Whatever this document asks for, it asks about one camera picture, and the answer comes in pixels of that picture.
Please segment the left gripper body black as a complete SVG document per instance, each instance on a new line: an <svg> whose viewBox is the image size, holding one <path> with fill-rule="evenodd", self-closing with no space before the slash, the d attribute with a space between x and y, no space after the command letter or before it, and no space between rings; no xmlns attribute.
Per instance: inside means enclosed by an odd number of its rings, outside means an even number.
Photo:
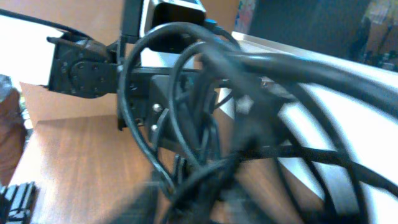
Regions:
<svg viewBox="0 0 398 224"><path fill-rule="evenodd" d="M171 37L143 37L135 43L131 54L133 61L128 65L126 57L118 66L118 76L126 74L129 81L125 86L126 97L132 115L124 118L121 100L117 100L118 129L127 127L127 121L144 126L150 139L160 114L169 107L167 91L169 75L181 52L187 48L182 40Z"/></svg>

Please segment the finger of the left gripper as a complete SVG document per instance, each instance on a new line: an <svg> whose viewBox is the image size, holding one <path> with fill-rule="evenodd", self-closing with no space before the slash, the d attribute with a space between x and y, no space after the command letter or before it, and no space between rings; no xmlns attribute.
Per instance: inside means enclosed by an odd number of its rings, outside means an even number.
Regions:
<svg viewBox="0 0 398 224"><path fill-rule="evenodd" d="M218 148L218 127L211 117L217 92L212 85L193 75L178 80L169 76L167 99L169 107L151 127L152 149L181 149L180 138L189 149Z"/></svg>

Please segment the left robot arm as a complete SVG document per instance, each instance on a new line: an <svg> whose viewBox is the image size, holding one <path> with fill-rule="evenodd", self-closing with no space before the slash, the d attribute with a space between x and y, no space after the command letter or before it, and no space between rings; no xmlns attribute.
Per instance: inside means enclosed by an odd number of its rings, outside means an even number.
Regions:
<svg viewBox="0 0 398 224"><path fill-rule="evenodd" d="M90 99L119 92L119 76L123 70L116 62L114 45L105 46L72 33L47 40L55 45L48 90ZM177 59L163 61L157 67L145 67L138 61L126 85L132 114L125 118L124 109L117 106L119 130L143 126L146 134L137 131L134 139L144 142L152 137L151 127L169 107L169 79Z"/></svg>

